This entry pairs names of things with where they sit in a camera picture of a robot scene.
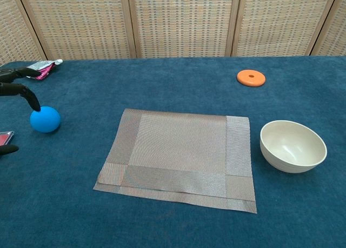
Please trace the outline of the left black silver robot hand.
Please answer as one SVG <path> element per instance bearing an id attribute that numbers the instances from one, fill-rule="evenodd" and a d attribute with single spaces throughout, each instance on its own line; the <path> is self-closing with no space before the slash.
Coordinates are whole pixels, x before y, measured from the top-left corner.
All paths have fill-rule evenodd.
<path id="1" fill-rule="evenodd" d="M 41 73 L 31 68 L 1 69 L 1 96 L 20 95 L 26 99 L 34 111 L 40 112 L 41 106 L 36 95 L 23 84 L 13 84 L 15 79 L 38 77 Z"/>

